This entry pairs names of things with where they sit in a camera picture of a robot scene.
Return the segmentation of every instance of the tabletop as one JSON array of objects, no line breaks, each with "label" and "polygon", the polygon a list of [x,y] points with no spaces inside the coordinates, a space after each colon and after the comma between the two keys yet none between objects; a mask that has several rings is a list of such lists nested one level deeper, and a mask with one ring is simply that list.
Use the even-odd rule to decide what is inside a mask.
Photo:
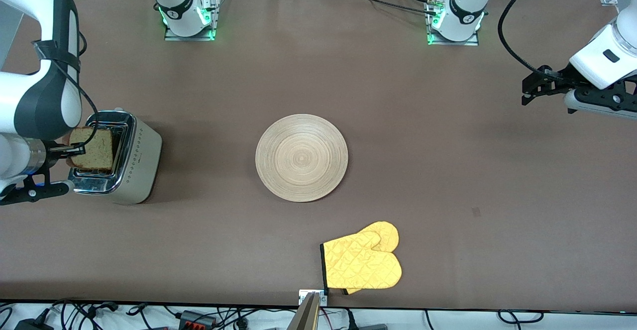
[{"label": "tabletop", "polygon": [[[521,106],[529,71],[496,31],[508,1],[489,1],[480,46],[458,47],[366,0],[227,0],[214,42],[164,42],[153,0],[75,0],[81,85],[162,135],[157,178],[141,205],[3,208],[0,298],[295,305],[322,287],[319,244],[386,220],[400,282],[330,305],[637,310],[637,123],[568,115],[560,96]],[[505,34],[560,69],[614,15],[519,0]],[[4,71],[36,70],[38,38],[23,20]],[[311,203],[277,198],[255,169],[266,128],[298,113],[349,149],[342,183]]]}]

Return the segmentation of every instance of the bread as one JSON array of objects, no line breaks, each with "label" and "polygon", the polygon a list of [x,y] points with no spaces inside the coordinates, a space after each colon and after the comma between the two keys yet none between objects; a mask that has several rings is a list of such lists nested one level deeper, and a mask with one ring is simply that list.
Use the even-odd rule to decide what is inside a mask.
[{"label": "bread", "polygon": [[[93,132],[92,127],[77,127],[71,131],[69,143],[86,141]],[[93,139],[84,146],[86,153],[71,157],[73,167],[109,171],[113,168],[113,134],[110,130],[98,129]]]}]

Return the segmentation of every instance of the table surface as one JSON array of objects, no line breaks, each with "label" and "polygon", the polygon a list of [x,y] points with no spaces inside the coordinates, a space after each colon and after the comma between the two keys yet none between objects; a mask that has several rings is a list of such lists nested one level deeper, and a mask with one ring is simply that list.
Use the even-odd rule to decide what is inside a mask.
[{"label": "table surface", "polygon": [[[136,206],[3,208],[0,298],[295,305],[322,286],[321,242],[386,220],[402,279],[330,305],[637,310],[636,124],[568,115],[559,96],[521,106],[529,72],[496,32],[509,0],[489,2],[479,47],[428,46],[421,15],[366,0],[227,0],[203,43],[164,42],[152,0],[75,1],[82,85],[164,139],[155,187]],[[559,69],[614,15],[519,0],[505,33]],[[38,37],[25,19],[4,70],[37,69]],[[341,185],[306,204],[271,194],[254,163],[296,113],[334,123],[350,151]]]}]

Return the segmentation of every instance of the yellow oven mitt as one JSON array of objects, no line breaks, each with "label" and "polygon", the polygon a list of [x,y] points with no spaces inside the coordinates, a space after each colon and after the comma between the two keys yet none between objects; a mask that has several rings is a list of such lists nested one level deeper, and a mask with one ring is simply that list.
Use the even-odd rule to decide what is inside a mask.
[{"label": "yellow oven mitt", "polygon": [[386,289],[398,283],[403,273],[396,256],[398,231],[386,221],[373,223],[360,232],[321,244],[325,289]]}]

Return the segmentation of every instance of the red wire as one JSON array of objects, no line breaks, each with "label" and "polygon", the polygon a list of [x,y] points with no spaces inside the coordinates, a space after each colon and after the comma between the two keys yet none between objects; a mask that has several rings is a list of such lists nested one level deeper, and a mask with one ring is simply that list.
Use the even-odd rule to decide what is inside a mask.
[{"label": "red wire", "polygon": [[329,325],[330,330],[334,330],[334,328],[332,328],[332,322],[329,321],[329,316],[327,316],[327,312],[325,312],[325,309],[321,308],[320,311],[322,311],[323,315],[325,315],[325,320],[327,320],[327,325]]}]

